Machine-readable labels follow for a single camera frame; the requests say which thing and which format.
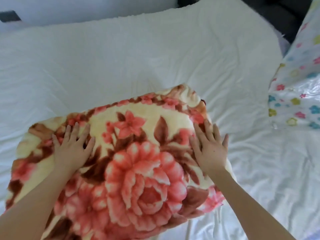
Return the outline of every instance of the hand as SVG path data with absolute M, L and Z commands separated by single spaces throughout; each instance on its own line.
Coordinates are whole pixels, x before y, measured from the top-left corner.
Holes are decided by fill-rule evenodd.
M 205 133 L 197 124 L 194 124 L 195 133 L 202 144 L 202 149 L 196 138 L 190 137 L 190 143 L 194 150 L 195 158 L 203 172 L 209 177 L 215 177 L 226 167 L 229 136 L 226 134 L 222 141 L 218 126 L 213 125 L 213 133 L 210 131 L 208 120 L 204 122 Z
M 71 127 L 68 125 L 61 145 L 54 134 L 52 135 L 52 140 L 54 144 L 55 169 L 59 172 L 66 171 L 66 173 L 69 173 L 71 176 L 76 170 L 81 168 L 89 158 L 94 148 L 95 138 L 92 137 L 86 149 L 83 149 L 83 144 L 90 133 L 90 124 L 86 125 L 78 141 L 78 123 L 74 125 L 71 133 L 70 131 Z

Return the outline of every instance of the dark object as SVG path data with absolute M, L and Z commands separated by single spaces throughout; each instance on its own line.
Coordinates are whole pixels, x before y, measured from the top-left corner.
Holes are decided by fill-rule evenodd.
M 16 14 L 15 11 L 0 12 L 0 21 L 3 23 L 21 21 L 21 18 Z
M 196 3 L 199 0 L 178 0 L 180 7 Z M 312 0 L 242 0 L 292 43 L 306 16 Z

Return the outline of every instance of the colorful flower print pillow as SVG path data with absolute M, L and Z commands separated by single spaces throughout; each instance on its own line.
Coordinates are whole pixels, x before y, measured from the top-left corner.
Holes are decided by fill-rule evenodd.
M 313 0 L 269 89 L 275 128 L 320 130 L 320 0 Z
M 6 208 L 53 169 L 54 133 L 91 125 L 93 153 L 61 192 L 42 239 L 145 239 L 222 205 L 219 189 L 197 165 L 193 123 L 206 106 L 187 85 L 70 113 L 32 125 L 17 148 Z

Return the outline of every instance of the forearm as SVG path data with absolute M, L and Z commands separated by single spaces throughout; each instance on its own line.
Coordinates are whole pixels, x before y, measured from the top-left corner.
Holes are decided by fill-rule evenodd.
M 295 240 L 226 170 L 210 178 L 223 193 L 249 240 Z
M 39 240 L 60 192 L 70 178 L 54 170 L 38 186 L 0 217 L 3 240 Z

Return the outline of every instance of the bed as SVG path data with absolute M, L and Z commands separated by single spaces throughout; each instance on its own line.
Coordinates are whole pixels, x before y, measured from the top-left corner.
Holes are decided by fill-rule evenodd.
M 238 183 L 297 239 L 319 229 L 320 135 L 274 130 L 268 87 L 282 54 L 241 0 L 34 27 L 0 36 L 0 199 L 34 122 L 187 83 L 206 101 Z M 244 240 L 226 204 L 154 239 Z

